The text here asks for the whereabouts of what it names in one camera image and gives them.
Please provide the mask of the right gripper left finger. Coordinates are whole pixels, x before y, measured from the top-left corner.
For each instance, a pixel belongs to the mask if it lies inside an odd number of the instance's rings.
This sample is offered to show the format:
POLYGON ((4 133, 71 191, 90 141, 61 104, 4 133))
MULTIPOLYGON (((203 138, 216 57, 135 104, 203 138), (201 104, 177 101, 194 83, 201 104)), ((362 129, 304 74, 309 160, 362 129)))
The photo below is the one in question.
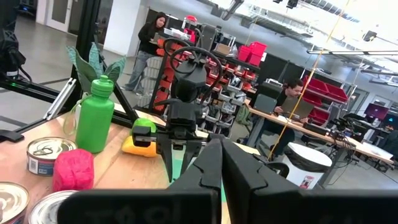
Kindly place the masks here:
POLYGON ((221 190, 223 152, 219 139, 212 139, 188 169, 169 186, 173 190, 221 190))

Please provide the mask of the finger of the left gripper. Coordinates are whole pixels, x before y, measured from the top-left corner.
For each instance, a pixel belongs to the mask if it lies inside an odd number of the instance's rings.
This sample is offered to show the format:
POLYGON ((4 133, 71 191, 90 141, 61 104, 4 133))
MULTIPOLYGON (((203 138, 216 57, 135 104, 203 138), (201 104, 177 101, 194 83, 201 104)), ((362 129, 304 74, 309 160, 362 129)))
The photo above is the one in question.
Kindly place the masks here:
POLYGON ((173 174, 173 167, 172 167, 172 142, 171 141, 157 141, 157 153, 161 155, 167 175, 168 180, 172 182, 172 174, 173 174))
POLYGON ((188 168, 189 164, 192 161, 192 158, 197 157, 198 154, 200 153, 200 150, 202 148, 202 142, 201 141, 187 141, 185 146, 186 146, 186 148, 185 148, 185 153, 184 153, 183 161, 182 161, 182 167, 181 167, 181 171, 180 171, 181 175, 188 168))

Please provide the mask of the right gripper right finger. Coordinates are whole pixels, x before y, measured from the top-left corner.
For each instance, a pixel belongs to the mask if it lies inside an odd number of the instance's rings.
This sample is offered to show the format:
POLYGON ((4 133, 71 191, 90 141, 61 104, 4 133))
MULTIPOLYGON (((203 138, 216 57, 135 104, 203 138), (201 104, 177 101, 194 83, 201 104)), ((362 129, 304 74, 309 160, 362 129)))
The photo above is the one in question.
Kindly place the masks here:
POLYGON ((298 187, 235 145, 223 145, 223 184, 231 223, 294 224, 298 187))

